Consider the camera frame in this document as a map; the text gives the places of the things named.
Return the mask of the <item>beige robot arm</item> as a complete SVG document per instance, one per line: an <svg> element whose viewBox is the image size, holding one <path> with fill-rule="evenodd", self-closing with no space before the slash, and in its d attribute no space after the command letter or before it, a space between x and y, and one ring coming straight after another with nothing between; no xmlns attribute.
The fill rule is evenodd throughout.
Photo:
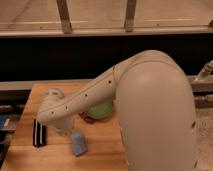
<svg viewBox="0 0 213 171"><path fill-rule="evenodd" d="M37 120L63 133L73 115L115 102L128 171L195 171L196 111L191 85L166 53L145 50L66 97L47 92Z"/></svg>

